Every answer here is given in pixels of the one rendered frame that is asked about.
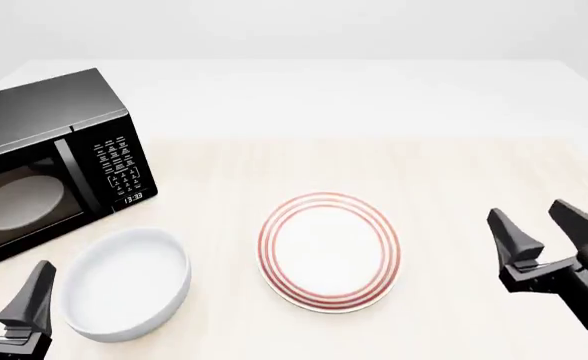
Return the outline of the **glass microwave turntable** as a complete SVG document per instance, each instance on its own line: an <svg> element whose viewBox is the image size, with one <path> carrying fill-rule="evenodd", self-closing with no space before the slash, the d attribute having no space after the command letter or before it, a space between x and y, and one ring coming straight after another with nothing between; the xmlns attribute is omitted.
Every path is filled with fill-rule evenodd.
<svg viewBox="0 0 588 360"><path fill-rule="evenodd" d="M0 187L0 231L33 224L55 209L63 183L51 176L29 176Z"/></svg>

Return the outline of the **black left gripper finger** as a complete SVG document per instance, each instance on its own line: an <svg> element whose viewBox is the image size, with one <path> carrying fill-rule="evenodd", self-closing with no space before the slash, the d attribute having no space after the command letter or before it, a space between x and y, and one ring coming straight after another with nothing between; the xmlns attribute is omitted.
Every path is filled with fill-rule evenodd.
<svg viewBox="0 0 588 360"><path fill-rule="evenodd" d="M28 337L33 332L52 335L50 305L55 275L55 266L47 260L35 266L16 296L0 311L6 337Z"/></svg>

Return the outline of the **white plate with red rings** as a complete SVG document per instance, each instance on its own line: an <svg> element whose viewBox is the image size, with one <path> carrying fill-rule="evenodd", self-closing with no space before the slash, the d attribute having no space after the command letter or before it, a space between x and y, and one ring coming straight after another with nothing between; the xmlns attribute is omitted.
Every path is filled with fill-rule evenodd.
<svg viewBox="0 0 588 360"><path fill-rule="evenodd" d="M268 215L256 259L268 286L286 301L342 314L368 308L392 290L401 246L376 207L347 194L314 192Z"/></svg>

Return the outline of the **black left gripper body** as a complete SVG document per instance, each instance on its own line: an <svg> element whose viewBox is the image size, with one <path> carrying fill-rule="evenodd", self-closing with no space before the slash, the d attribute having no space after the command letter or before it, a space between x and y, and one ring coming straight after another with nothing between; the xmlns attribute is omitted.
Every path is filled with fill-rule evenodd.
<svg viewBox="0 0 588 360"><path fill-rule="evenodd" d="M52 339L41 332L19 338L0 336L0 360L44 360L51 343Z"/></svg>

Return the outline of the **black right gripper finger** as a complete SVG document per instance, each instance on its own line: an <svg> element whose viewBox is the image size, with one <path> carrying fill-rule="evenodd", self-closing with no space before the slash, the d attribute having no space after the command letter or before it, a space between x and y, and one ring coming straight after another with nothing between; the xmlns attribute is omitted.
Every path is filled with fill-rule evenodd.
<svg viewBox="0 0 588 360"><path fill-rule="evenodd" d="M588 212L565 200L555 200L549 215L570 239L580 256L588 256Z"/></svg>
<svg viewBox="0 0 588 360"><path fill-rule="evenodd" d="M486 221L493 236L500 269L506 266L535 269L540 266L537 259L545 245L521 230L498 208L490 210Z"/></svg>

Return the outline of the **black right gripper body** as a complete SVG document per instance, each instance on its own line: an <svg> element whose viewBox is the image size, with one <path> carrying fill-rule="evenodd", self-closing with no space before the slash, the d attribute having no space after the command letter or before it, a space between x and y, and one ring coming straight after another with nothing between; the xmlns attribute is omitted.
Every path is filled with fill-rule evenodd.
<svg viewBox="0 0 588 360"><path fill-rule="evenodd" d="M527 260L503 266L499 279L509 293L560 294L571 283L573 274L582 269L574 258L539 264Z"/></svg>

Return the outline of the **white bowl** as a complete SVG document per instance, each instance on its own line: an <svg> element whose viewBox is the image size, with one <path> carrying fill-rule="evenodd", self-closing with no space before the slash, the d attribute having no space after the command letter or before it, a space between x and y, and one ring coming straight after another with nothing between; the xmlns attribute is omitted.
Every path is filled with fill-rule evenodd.
<svg viewBox="0 0 588 360"><path fill-rule="evenodd" d="M61 285L60 312L84 338L132 341L178 311L191 278L191 261L177 236L154 227L123 230L75 258Z"/></svg>

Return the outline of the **black microwave oven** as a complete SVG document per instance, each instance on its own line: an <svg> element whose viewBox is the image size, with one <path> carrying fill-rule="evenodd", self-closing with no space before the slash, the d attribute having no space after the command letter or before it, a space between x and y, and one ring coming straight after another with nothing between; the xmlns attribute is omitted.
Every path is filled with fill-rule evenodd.
<svg viewBox="0 0 588 360"><path fill-rule="evenodd" d="M0 187L29 176L59 179L63 199L0 231L0 262L158 193L129 111L95 68L0 90Z"/></svg>

